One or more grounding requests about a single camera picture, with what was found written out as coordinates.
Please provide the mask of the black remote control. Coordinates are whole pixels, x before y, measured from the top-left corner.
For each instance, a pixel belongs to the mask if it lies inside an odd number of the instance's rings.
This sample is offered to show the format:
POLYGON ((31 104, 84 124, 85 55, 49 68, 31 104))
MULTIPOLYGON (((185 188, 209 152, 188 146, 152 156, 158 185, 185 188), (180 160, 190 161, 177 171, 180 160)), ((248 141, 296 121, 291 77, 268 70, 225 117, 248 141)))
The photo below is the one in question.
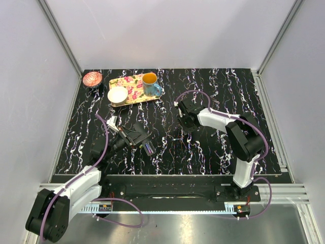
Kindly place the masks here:
POLYGON ((151 142, 150 135, 145 131, 142 123, 137 122, 133 125, 135 130, 134 143, 135 145, 141 145, 147 156, 151 156, 156 153, 155 148, 151 142))

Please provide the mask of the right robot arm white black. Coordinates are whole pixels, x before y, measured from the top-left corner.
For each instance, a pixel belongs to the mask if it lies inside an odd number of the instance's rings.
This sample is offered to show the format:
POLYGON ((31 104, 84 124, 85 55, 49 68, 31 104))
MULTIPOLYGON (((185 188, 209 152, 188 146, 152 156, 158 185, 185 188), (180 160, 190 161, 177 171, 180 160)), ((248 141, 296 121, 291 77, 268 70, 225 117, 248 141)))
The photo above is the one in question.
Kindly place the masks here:
POLYGON ((189 134, 199 127, 210 127, 227 134, 231 150, 236 158, 233 182, 226 187, 226 194, 236 201, 248 197, 253 186, 253 171, 265 148, 265 137, 254 117, 226 114, 194 104, 191 100, 175 102, 177 119, 184 133, 189 134))

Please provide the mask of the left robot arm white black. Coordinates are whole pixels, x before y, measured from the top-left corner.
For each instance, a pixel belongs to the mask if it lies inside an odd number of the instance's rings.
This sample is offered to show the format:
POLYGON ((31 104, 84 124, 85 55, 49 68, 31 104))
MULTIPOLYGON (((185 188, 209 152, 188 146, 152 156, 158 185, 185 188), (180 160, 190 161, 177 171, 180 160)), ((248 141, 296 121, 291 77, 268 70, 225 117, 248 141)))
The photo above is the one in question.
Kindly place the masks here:
POLYGON ((58 242, 72 218, 92 201, 99 202, 99 209, 90 213, 98 219, 104 218, 112 209, 104 203, 114 200, 107 179, 109 159, 128 146, 135 148, 139 145, 149 155, 154 152, 149 134, 141 123, 135 123, 131 129, 116 126, 104 129, 114 130, 115 137, 109 140, 106 134, 93 142, 90 161, 80 173, 54 190, 42 189, 37 193, 25 224, 27 231, 43 240, 58 242))

